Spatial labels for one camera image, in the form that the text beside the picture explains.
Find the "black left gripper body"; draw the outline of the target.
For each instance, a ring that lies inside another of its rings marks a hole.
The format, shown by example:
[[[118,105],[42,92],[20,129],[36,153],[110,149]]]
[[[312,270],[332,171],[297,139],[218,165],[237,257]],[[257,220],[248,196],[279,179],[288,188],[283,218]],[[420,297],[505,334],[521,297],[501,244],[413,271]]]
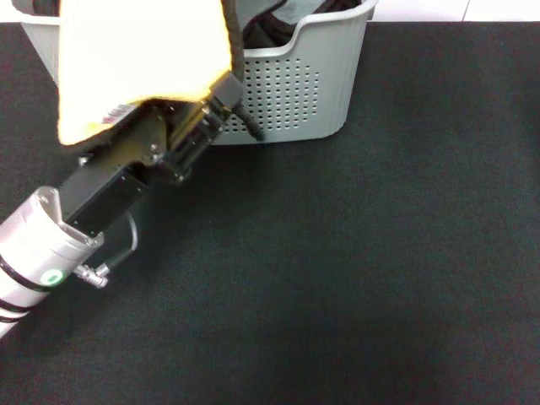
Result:
[[[136,202],[167,149],[168,126],[156,107],[129,116],[59,188],[62,221],[96,236]]]

